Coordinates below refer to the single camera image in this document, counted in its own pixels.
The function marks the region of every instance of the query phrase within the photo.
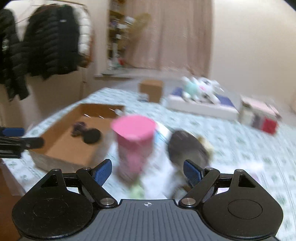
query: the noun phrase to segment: white plush toy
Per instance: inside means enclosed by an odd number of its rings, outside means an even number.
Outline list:
[[[182,77],[184,84],[182,97],[185,101],[193,99],[198,102],[211,102],[213,104],[220,104],[220,100],[215,96],[215,90],[219,88],[219,83],[215,80],[208,80],[201,77],[198,80],[191,77]]]

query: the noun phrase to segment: beige curtain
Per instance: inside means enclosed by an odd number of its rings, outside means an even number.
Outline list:
[[[127,0],[126,14],[151,14],[126,60],[141,68],[187,69],[207,76],[212,39],[212,0]]]

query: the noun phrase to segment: pink paper cup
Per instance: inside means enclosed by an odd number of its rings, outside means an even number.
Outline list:
[[[156,123],[141,115],[128,115],[114,120],[111,128],[118,142],[120,175],[134,180],[153,151]]]

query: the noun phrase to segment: small box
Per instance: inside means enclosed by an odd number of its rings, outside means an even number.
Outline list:
[[[275,134],[281,116],[276,108],[264,102],[242,96],[240,123],[269,134]]]
[[[111,122],[118,116],[116,110],[124,111],[124,106],[80,104],[71,110],[41,136],[43,148],[29,150],[36,166],[46,171],[60,168],[63,172],[76,172],[101,163],[114,141]],[[78,121],[85,122],[87,128],[100,130],[101,139],[86,144],[83,137],[72,137],[73,124]]]
[[[149,102],[159,103],[163,94],[163,82],[161,80],[144,80],[139,84],[139,91],[149,96]]]

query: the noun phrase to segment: brown cardboard box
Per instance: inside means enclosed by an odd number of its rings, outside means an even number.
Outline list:
[[[149,102],[159,103],[163,94],[163,82],[161,80],[144,80],[139,84],[140,93],[149,96]]]
[[[43,148],[29,151],[36,166],[46,171],[60,168],[63,172],[95,167],[104,160],[114,140],[110,124],[117,117],[116,109],[124,111],[124,106],[81,104],[74,108],[41,136],[45,141]],[[78,121],[100,130],[101,140],[86,144],[81,136],[72,137],[73,124]]]

